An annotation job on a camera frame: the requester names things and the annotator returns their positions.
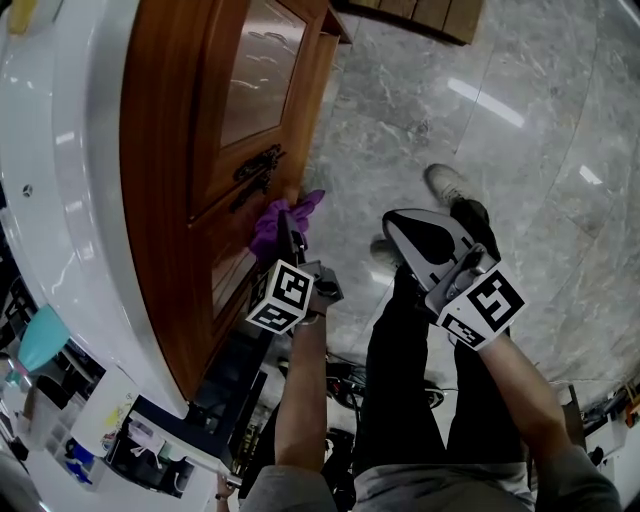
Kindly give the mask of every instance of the door panel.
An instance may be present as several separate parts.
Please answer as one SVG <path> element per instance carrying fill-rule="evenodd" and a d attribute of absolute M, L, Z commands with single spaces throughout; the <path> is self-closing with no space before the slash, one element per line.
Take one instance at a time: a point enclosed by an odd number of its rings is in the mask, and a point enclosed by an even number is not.
<path fill-rule="evenodd" d="M 327 0 L 221 1 L 194 109 L 192 220 L 265 167 L 240 169 L 273 148 L 280 155 L 292 150 L 326 8 Z M 236 39 L 229 24 L 237 26 Z"/>
<path fill-rule="evenodd" d="M 252 0 L 236 54 L 221 147 L 280 125 L 306 23 L 273 0 Z"/>

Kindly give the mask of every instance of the blue object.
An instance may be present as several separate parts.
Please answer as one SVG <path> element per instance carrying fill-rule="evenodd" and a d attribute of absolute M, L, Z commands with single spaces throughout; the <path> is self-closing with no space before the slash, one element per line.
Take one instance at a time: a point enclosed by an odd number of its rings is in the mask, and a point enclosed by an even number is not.
<path fill-rule="evenodd" d="M 89 480 L 89 478 L 87 478 L 87 475 L 84 474 L 84 472 L 82 471 L 82 466 L 77 463 L 77 462 L 65 462 L 67 468 L 69 469 L 69 471 L 71 471 L 71 473 L 73 473 L 76 478 L 78 479 L 78 481 L 84 483 L 84 484 L 89 484 L 89 485 L 93 485 L 93 482 L 91 482 L 91 480 Z"/>
<path fill-rule="evenodd" d="M 89 464 L 93 460 L 93 454 L 89 453 L 79 444 L 73 447 L 73 457 L 83 466 Z"/>
<path fill-rule="evenodd" d="M 20 343 L 18 360 L 29 372 L 40 368 L 65 346 L 71 333 L 49 305 L 33 316 Z"/>

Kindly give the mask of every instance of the leg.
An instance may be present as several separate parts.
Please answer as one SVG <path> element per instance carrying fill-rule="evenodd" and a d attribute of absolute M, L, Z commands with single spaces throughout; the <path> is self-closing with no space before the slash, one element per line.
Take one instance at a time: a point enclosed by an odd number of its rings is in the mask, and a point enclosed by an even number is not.
<path fill-rule="evenodd" d="M 445 450 L 424 391 L 428 320 L 415 309 L 417 282 L 406 266 L 376 323 L 354 449 L 354 475 L 385 464 L 444 462 Z"/>
<path fill-rule="evenodd" d="M 500 261 L 496 239 L 484 207 L 474 200 L 457 201 L 451 216 Z M 458 404 L 451 425 L 447 452 L 457 463 L 522 462 L 524 452 L 518 429 L 489 371 L 474 350 L 457 343 Z M 490 421 L 478 421 L 478 418 Z"/>

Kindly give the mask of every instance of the gray marble tile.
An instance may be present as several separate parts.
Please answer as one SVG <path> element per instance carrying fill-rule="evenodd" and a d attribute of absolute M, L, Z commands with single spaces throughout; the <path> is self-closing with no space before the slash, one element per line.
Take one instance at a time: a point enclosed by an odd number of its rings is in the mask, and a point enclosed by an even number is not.
<path fill-rule="evenodd" d="M 560 294 L 562 322 L 554 332 L 554 357 L 545 361 L 552 379 L 612 379 L 637 364 L 631 357 L 634 351 L 625 350 L 629 343 L 618 344 L 637 328 L 640 311 L 637 254 L 629 252 L 623 239 L 629 233 L 627 212 L 626 201 L 617 201 L 600 236 Z"/>
<path fill-rule="evenodd" d="M 496 36 L 502 0 L 488 0 L 473 44 L 459 47 L 363 19 L 349 56 L 337 107 L 413 131 L 430 146 L 455 151 L 475 98 L 451 81 L 480 87 Z"/>
<path fill-rule="evenodd" d="M 612 14 L 602 16 L 606 25 Z M 580 123 L 550 193 L 556 207 L 591 235 L 625 191 L 640 129 L 640 47 L 608 32 L 600 33 Z"/>
<path fill-rule="evenodd" d="M 531 224 L 571 143 L 591 74 L 595 18 L 593 2 L 505 6 L 456 155 L 482 189 L 503 252 Z"/>
<path fill-rule="evenodd" d="M 532 303 L 548 303 L 582 261 L 593 239 L 545 203 L 515 243 L 511 267 Z"/>

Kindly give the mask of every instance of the shoe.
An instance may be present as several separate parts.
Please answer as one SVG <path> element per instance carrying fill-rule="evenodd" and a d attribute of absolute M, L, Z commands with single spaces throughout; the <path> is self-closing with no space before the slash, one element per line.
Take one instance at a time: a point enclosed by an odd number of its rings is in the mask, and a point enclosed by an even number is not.
<path fill-rule="evenodd" d="M 402 265 L 404 260 L 394 247 L 394 245 L 384 238 L 383 235 L 376 235 L 369 245 L 369 252 L 373 261 L 385 269 L 390 278 L 396 273 L 398 267 Z"/>
<path fill-rule="evenodd" d="M 432 164 L 424 172 L 427 185 L 444 206 L 451 208 L 458 201 L 478 198 L 469 181 L 444 164 Z"/>

